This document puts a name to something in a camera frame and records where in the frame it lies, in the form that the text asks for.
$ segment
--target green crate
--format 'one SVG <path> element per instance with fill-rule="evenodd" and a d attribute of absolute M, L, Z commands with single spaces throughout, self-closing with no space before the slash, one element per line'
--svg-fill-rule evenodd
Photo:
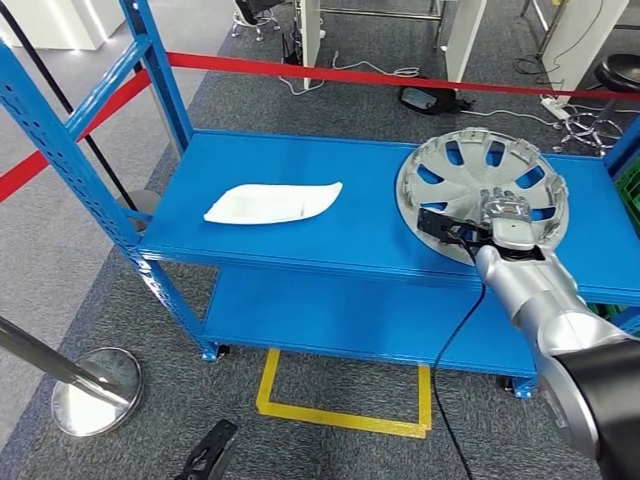
<path fill-rule="evenodd" d="M 624 310 L 624 307 L 621 307 L 620 305 L 605 305 L 605 310 L 607 311 L 607 319 L 611 320 L 611 318 Z"/>
<path fill-rule="evenodd" d="M 599 303 L 588 303 L 586 306 L 595 315 L 599 315 L 602 318 L 605 318 L 605 315 L 606 315 L 605 305 L 602 305 Z"/>
<path fill-rule="evenodd" d="M 635 231 L 640 235 L 640 155 L 616 182 L 616 188 Z"/>

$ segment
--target chair base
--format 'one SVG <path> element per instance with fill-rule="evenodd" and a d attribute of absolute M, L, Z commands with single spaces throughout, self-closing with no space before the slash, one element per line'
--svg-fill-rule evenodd
<path fill-rule="evenodd" d="M 245 23 L 240 15 L 238 15 L 237 12 L 235 12 L 233 14 L 233 27 L 231 29 L 231 36 L 233 38 L 239 37 L 239 27 L 253 28 L 256 31 L 256 41 L 261 42 L 264 40 L 262 27 L 266 25 L 267 23 L 272 23 L 273 30 L 276 32 L 280 30 L 280 24 L 278 23 L 278 20 L 276 20 L 275 17 L 273 16 L 273 12 L 272 12 L 270 9 L 260 13 L 259 16 L 256 18 L 256 20 L 257 20 L 258 22 L 257 25 L 249 25 L 248 23 Z"/>
<path fill-rule="evenodd" d="M 593 147 L 599 156 L 604 157 L 607 150 L 615 145 L 623 134 L 620 127 L 611 120 L 602 118 L 602 114 L 588 112 L 576 113 L 567 118 L 565 120 L 565 128 L 567 129 L 567 135 L 560 145 L 553 147 L 554 152 L 562 152 L 570 140 L 577 140 Z"/>

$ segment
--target shelf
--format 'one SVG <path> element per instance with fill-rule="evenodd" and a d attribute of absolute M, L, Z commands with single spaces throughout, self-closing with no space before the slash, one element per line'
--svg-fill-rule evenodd
<path fill-rule="evenodd" d="M 204 336 L 377 361 L 432 364 L 478 292 L 226 266 Z M 523 337 L 487 298 L 443 358 L 443 368 L 531 377 Z"/>
<path fill-rule="evenodd" d="M 285 135 L 198 132 L 146 229 L 148 258 L 331 273 L 478 290 L 469 267 L 425 247 L 404 224 L 394 194 L 415 146 Z M 593 302 L 640 305 L 638 241 L 604 165 L 549 155 L 569 189 L 570 221 L 558 256 Z M 263 226 L 217 225 L 202 216 L 243 183 L 342 181 L 318 217 Z"/>

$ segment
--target black stool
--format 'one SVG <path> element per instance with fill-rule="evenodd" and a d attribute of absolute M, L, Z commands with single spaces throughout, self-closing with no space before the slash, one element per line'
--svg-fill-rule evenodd
<path fill-rule="evenodd" d="M 233 38 L 238 38 L 240 36 L 240 31 L 238 27 L 246 27 L 246 28 L 253 28 L 256 31 L 256 41 L 261 42 L 264 40 L 264 36 L 262 32 L 262 27 L 266 25 L 267 23 L 272 23 L 273 30 L 278 31 L 280 30 L 280 24 L 278 23 L 278 20 L 273 16 L 273 12 L 271 11 L 270 8 L 266 9 L 263 12 L 260 12 L 256 15 L 256 20 L 257 21 L 255 25 L 249 25 L 243 20 L 242 14 L 239 11 L 240 9 L 238 5 L 235 5 L 235 11 L 233 13 L 233 27 L 231 29 L 231 36 Z"/>
<path fill-rule="evenodd" d="M 593 73 L 602 86 L 612 92 L 640 93 L 638 55 L 611 55 L 598 63 Z M 569 140 L 577 140 L 595 148 L 601 157 L 605 156 L 623 134 L 621 128 L 611 120 L 617 104 L 617 100 L 610 100 L 598 115 L 585 112 L 570 116 L 565 120 L 568 133 L 554 150 L 562 151 Z"/>

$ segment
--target black cable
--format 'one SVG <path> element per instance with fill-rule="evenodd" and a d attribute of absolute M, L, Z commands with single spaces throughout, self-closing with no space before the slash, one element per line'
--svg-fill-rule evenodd
<path fill-rule="evenodd" d="M 460 237 L 456 232 L 450 231 L 449 233 L 451 236 L 457 237 L 460 244 L 463 248 L 466 250 L 466 253 L 468 253 L 469 256 L 471 257 L 471 260 L 474 264 L 475 264 L 475 255 L 469 247 L 469 245 L 466 244 L 466 242 L 463 238 Z M 466 324 L 467 320 L 471 318 L 471 316 L 473 315 L 473 313 L 477 310 L 481 303 L 482 303 L 482 300 L 485 299 L 485 295 L 486 293 L 487 287 L 483 283 L 482 290 L 480 292 L 480 295 L 478 297 L 478 299 L 475 300 L 475 303 L 474 303 L 472 307 L 471 307 L 468 312 L 466 312 L 466 314 L 462 320 L 460 320 L 460 322 L 451 333 L 451 335 L 449 336 L 449 339 L 447 340 L 447 342 L 445 343 L 445 346 L 442 347 L 442 350 L 440 350 L 440 353 L 438 353 L 438 356 L 435 357 L 435 361 L 433 363 L 433 368 L 431 369 L 431 384 L 433 389 L 433 396 L 434 398 L 435 398 L 436 405 L 438 405 L 438 410 L 440 412 L 440 415 L 442 415 L 442 419 L 445 421 L 445 426 L 447 427 L 447 431 L 449 432 L 449 437 L 451 438 L 451 442 L 453 442 L 454 447 L 455 447 L 456 452 L 457 452 L 458 457 L 460 457 L 463 467 L 464 467 L 465 472 L 466 472 L 466 477 L 469 480 L 473 480 L 473 474 L 471 472 L 471 468 L 469 468 L 469 462 L 466 461 L 466 457 L 465 457 L 464 453 L 462 451 L 462 447 L 460 447 L 460 443 L 458 443 L 457 439 L 456 438 L 456 434 L 454 433 L 454 430 L 451 428 L 451 423 L 449 423 L 449 419 L 447 418 L 447 414 L 445 412 L 445 408 L 442 406 L 442 402 L 440 400 L 440 396 L 438 394 L 438 385 L 435 382 L 435 379 L 438 373 L 438 366 L 440 364 L 440 360 L 442 360 L 442 357 L 445 355 L 445 352 L 446 352 L 447 349 L 449 348 L 451 343 L 453 343 L 456 336 L 457 336 L 457 334 L 460 333 L 460 331 L 462 330 L 462 328 L 464 327 L 465 324 Z"/>
<path fill-rule="evenodd" d="M 22 44 L 22 46 L 24 47 L 25 51 L 26 51 L 26 53 L 31 58 L 31 60 L 35 64 L 40 74 L 45 77 L 45 80 L 47 81 L 47 83 L 49 85 L 49 88 L 53 90 L 56 97 L 57 97 L 57 99 L 62 104 L 62 106 L 64 107 L 66 113 L 72 113 L 74 110 L 73 106 L 71 105 L 69 99 L 67 99 L 64 92 L 62 91 L 60 85 L 58 85 L 57 82 L 56 82 L 56 80 L 54 78 L 54 76 L 51 75 L 51 72 L 50 72 L 49 69 L 47 68 L 46 65 L 45 65 L 45 62 L 43 62 L 42 59 L 40 58 L 40 55 L 38 55 L 38 52 L 35 51 L 35 48 L 34 48 L 33 45 L 29 40 L 29 38 L 27 38 L 26 34 L 24 33 L 24 31 L 22 29 L 22 27 L 20 26 L 17 20 L 16 20 L 13 16 L 13 14 L 11 14 L 11 12 L 9 11 L 9 9 L 7 8 L 7 6 L 5 5 L 5 3 L 2 0 L 0 0 L 0 14 L 2 14 L 5 18 L 5 20 L 8 24 L 9 24 L 10 27 L 11 27 L 11 30 L 13 30 L 16 37 L 17 37 L 17 39 Z M 125 187 L 122 186 L 120 180 L 115 175 L 115 172 L 114 172 L 113 169 L 111 168 L 111 165 L 109 165 L 109 162 L 107 162 L 106 159 L 104 158 L 104 155 L 103 155 L 103 153 L 98 148 L 96 142 L 94 142 L 94 139 L 91 138 L 90 135 L 87 135 L 86 137 L 85 137 L 85 140 L 87 141 L 89 147 L 91 147 L 94 154 L 95 154 L 96 158 L 97 158 L 100 165 L 102 165 L 102 167 L 106 172 L 106 174 L 109 175 L 109 178 L 110 178 L 111 181 L 113 182 L 114 185 L 115 185 L 115 188 L 117 188 L 118 191 L 120 192 L 120 195 L 122 195 L 122 198 L 124 198 L 125 201 L 127 202 L 127 205 L 128 205 L 129 208 L 131 208 L 131 210 L 137 211 L 137 208 L 136 208 L 136 205 L 134 203 L 133 200 L 131 200 L 131 197 L 130 197 L 129 194 L 127 193 L 126 190 L 125 190 Z"/>
<path fill-rule="evenodd" d="M 515 70 L 516 73 L 519 73 L 521 75 L 537 75 L 537 78 L 536 78 L 536 83 L 538 84 L 538 85 L 560 85 L 559 89 L 562 90 L 562 87 L 564 87 L 564 85 L 565 85 L 564 79 L 562 79 L 560 82 L 550 82 L 549 80 L 544 80 L 543 77 L 545 75 L 548 76 L 549 73 L 555 72 L 555 70 L 558 70 L 558 68 L 560 68 L 560 65 L 558 64 L 558 60 L 560 57 L 563 57 L 563 56 L 571 52 L 571 50 L 577 47 L 583 40 L 584 40 L 584 37 L 587 36 L 589 34 L 589 32 L 590 32 L 591 29 L 593 28 L 593 25 L 595 25 L 595 22 L 597 22 L 598 19 L 600 18 L 600 15 L 602 13 L 602 10 L 604 8 L 605 8 L 605 0 L 600 0 L 600 7 L 598 9 L 598 13 L 595 14 L 595 17 L 594 17 L 593 20 L 592 20 L 590 24 L 589 24 L 589 27 L 587 27 L 586 30 L 585 30 L 584 33 L 580 35 L 580 37 L 579 39 L 576 40 L 571 47 L 565 50 L 564 52 L 560 52 L 558 55 L 556 55 L 553 59 L 553 68 L 552 68 L 551 70 L 545 69 L 544 65 L 542 63 L 542 60 L 540 58 L 538 58 L 537 56 L 536 56 L 534 54 L 528 54 L 528 55 L 525 55 L 524 57 L 515 59 L 513 61 L 513 64 L 512 64 L 513 69 Z M 525 65 L 531 65 L 531 66 L 532 66 L 532 68 L 527 68 L 527 67 L 525 67 Z"/>

